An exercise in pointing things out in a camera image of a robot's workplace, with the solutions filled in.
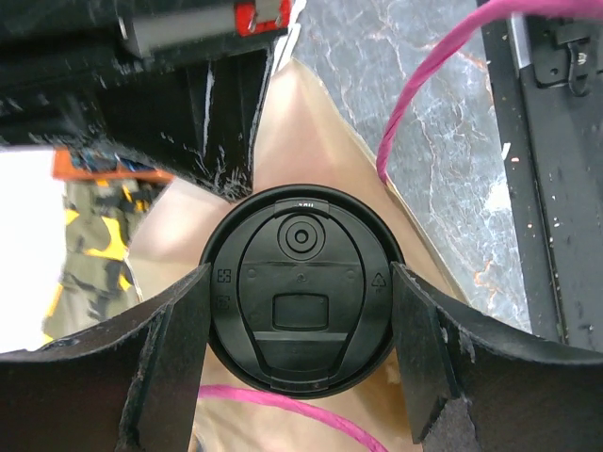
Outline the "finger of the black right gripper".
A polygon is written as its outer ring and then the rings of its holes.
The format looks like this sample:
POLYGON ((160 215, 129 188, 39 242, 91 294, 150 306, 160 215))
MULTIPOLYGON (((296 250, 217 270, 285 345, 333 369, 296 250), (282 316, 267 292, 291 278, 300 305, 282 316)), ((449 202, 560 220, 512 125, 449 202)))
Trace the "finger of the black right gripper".
POLYGON ((111 58, 104 68, 1 72, 1 144, 113 152, 228 202, 253 190, 253 146, 271 47, 184 64, 111 58))

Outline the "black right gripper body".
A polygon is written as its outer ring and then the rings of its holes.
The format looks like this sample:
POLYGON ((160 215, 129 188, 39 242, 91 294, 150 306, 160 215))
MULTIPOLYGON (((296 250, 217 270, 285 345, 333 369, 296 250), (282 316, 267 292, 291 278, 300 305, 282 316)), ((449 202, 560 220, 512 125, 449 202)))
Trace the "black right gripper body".
POLYGON ((210 60, 270 47, 291 1, 4 1, 1 63, 25 66, 95 51, 210 60))

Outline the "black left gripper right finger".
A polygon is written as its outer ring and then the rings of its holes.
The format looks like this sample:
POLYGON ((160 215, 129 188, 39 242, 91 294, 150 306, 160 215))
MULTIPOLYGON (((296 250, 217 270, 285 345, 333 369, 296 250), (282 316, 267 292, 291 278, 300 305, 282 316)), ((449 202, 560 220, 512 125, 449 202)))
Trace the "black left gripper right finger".
POLYGON ((599 451, 602 355, 515 329, 392 265, 410 430, 426 451, 599 451))

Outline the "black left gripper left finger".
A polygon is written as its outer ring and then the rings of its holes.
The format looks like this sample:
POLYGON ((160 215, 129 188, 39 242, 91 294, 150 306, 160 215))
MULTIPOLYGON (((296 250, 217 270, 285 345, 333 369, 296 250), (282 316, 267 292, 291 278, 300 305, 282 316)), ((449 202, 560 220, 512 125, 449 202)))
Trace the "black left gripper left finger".
POLYGON ((1 356, 4 451, 185 451, 210 324, 211 267, 36 351, 1 356))

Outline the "black plastic cup lid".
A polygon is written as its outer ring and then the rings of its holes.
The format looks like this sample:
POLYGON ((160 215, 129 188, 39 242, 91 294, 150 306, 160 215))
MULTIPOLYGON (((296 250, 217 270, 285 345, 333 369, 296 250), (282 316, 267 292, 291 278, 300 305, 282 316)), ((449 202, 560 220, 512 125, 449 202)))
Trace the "black plastic cup lid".
POLYGON ((253 388, 298 399, 343 393, 393 349, 390 267, 402 259, 385 222, 345 192, 259 192, 204 247, 209 345, 253 388))

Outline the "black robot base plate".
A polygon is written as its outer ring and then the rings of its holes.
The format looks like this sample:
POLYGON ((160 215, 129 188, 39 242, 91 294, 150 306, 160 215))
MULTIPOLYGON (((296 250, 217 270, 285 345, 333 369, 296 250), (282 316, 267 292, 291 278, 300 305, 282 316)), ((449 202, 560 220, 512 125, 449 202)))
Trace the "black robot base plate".
POLYGON ((482 30, 532 331, 602 348, 602 27, 516 14, 482 30))

